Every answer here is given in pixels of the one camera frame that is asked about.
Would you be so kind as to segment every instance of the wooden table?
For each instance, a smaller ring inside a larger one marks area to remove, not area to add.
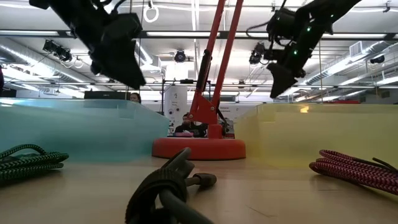
[[[72,164],[0,187],[2,224],[123,223],[126,205],[146,175],[165,160]],[[248,160],[194,162],[218,178],[206,191],[189,188],[188,204],[215,223],[397,223],[398,197],[310,169],[277,170]]]

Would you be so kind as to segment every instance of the blue translucent bin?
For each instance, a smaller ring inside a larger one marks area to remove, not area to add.
[[[0,98],[0,151],[37,144],[69,161],[128,162],[150,156],[169,120],[126,100]]]

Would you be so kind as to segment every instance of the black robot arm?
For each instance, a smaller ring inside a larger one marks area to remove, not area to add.
[[[314,0],[300,7],[296,12],[282,8],[277,11],[267,25],[270,49],[264,58],[276,60],[267,68],[274,77],[271,98],[276,98],[297,83],[295,78],[303,78],[307,60],[324,33],[333,34],[332,25],[343,17],[360,0]],[[290,40],[284,50],[272,50],[274,41]]]
[[[108,14],[104,7],[110,0],[29,0],[42,9],[51,7],[88,48],[91,71],[138,89],[145,79],[136,61],[136,38],[142,30],[137,14]]]

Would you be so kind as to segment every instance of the red rope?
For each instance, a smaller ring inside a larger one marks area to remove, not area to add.
[[[335,151],[321,150],[319,153],[324,158],[310,163],[310,168],[315,172],[398,195],[398,172],[393,167]]]

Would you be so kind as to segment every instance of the green rope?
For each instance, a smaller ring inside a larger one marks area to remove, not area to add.
[[[11,156],[23,150],[33,149],[39,154]],[[59,152],[45,152],[34,144],[22,144],[0,153],[0,182],[42,174],[47,170],[63,167],[61,163],[69,155]]]

